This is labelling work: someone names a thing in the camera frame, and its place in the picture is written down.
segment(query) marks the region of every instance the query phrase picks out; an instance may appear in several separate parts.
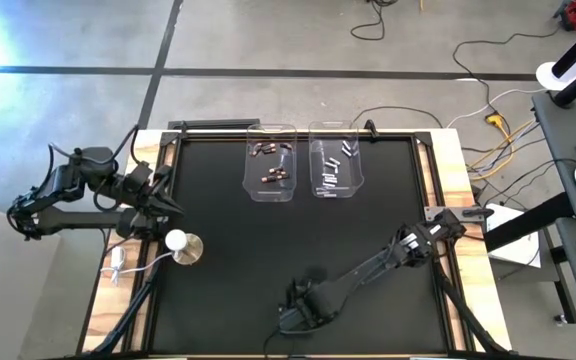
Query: round metal base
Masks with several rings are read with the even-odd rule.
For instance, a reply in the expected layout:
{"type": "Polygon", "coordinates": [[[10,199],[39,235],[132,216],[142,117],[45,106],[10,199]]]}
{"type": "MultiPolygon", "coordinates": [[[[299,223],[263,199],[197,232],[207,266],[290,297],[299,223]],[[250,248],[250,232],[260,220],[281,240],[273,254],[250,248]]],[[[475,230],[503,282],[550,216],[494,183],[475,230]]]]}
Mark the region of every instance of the round metal base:
{"type": "Polygon", "coordinates": [[[188,245],[183,250],[175,252],[173,259],[181,265],[192,265],[204,253],[204,243],[195,234],[186,234],[186,237],[188,245]]]}

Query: metal clamp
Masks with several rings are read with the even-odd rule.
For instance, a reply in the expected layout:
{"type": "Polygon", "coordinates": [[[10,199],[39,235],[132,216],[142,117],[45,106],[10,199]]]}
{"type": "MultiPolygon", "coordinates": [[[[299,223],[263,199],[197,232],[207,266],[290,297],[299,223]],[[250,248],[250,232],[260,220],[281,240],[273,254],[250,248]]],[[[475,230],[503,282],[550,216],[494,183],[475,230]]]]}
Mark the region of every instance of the metal clamp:
{"type": "Polygon", "coordinates": [[[426,221],[432,221],[435,216],[440,212],[448,209],[452,211],[457,217],[459,222],[462,223],[483,223],[486,217],[494,214],[491,209],[485,209],[478,206],[471,207],[448,207],[448,206],[425,206],[424,214],[426,216],[426,221]]]}

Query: yellow cable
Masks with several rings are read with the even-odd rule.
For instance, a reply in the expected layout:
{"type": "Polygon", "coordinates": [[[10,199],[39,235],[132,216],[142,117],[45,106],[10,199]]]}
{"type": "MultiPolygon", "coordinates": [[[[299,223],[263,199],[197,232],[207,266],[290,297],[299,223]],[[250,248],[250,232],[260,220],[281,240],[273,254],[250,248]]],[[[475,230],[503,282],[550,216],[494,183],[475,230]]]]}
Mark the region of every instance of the yellow cable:
{"type": "Polygon", "coordinates": [[[480,157],[477,161],[475,161],[473,164],[468,165],[468,167],[473,168],[475,167],[477,164],[479,164],[480,162],[486,160],[490,155],[494,154],[495,151],[501,149],[501,147],[507,142],[510,141],[512,139],[513,136],[517,135],[521,130],[523,130],[526,126],[530,125],[534,120],[529,120],[527,122],[525,122],[524,124],[522,124],[520,127],[518,127],[515,131],[513,131],[510,135],[508,135],[505,139],[503,139],[499,145],[497,145],[494,149],[490,150],[488,153],[484,154],[482,157],[480,157]]]}
{"type": "Polygon", "coordinates": [[[487,173],[486,175],[482,175],[482,176],[478,176],[478,177],[474,177],[471,178],[470,180],[476,181],[476,180],[483,180],[486,179],[488,177],[491,177],[493,175],[495,175],[495,173],[499,170],[501,170],[501,168],[503,168],[504,166],[508,165],[508,163],[512,160],[512,158],[515,156],[515,148],[512,146],[512,140],[510,139],[510,135],[508,135],[508,133],[506,132],[506,130],[504,130],[503,128],[499,128],[499,130],[501,130],[501,132],[504,134],[504,136],[506,137],[506,141],[508,142],[508,145],[510,145],[510,157],[508,157],[508,159],[506,161],[504,161],[501,165],[497,166],[496,168],[492,169],[489,173],[487,173]]]}

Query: small object in bin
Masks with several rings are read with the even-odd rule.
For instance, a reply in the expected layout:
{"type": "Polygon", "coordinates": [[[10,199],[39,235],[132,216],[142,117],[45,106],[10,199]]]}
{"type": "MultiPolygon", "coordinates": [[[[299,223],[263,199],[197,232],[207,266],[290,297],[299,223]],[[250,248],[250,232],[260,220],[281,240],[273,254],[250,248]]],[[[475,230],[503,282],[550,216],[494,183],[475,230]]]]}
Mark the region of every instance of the small object in bin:
{"type": "Polygon", "coordinates": [[[252,151],[250,152],[250,156],[257,156],[259,154],[259,149],[261,149],[262,144],[257,144],[253,146],[252,151]]]}
{"type": "Polygon", "coordinates": [[[277,181],[276,176],[266,176],[266,177],[261,178],[261,182],[263,182],[263,183],[275,182],[275,181],[277,181]]]}
{"type": "Polygon", "coordinates": [[[284,171],[284,167],[283,167],[283,166],[276,167],[276,168],[271,168],[270,170],[268,170],[268,172],[271,173],[271,174],[281,173],[282,171],[284,171]]]}

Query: plastic container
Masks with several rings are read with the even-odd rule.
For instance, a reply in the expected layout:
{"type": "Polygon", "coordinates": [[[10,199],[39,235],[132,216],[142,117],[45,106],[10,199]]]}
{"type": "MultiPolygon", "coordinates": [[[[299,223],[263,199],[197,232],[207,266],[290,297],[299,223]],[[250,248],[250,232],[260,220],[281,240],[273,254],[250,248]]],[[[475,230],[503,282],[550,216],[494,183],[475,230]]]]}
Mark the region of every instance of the plastic container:
{"type": "Polygon", "coordinates": [[[310,151],[310,184],[312,193],[320,198],[349,198],[364,183],[361,173],[361,156],[359,153],[359,136],[357,127],[350,121],[310,123],[308,128],[310,151]],[[346,154],[342,149],[344,143],[350,150],[346,154]],[[330,166],[336,160],[337,171],[330,166]],[[328,175],[334,178],[334,186],[324,185],[328,175]]]}
{"type": "Polygon", "coordinates": [[[248,127],[246,138],[244,189],[254,201],[290,201],[297,187],[297,129],[283,124],[257,124],[248,127]],[[275,151],[264,154],[262,149],[266,147],[275,151]],[[287,179],[262,181],[262,178],[278,176],[270,173],[270,169],[278,167],[283,167],[287,179]]]}

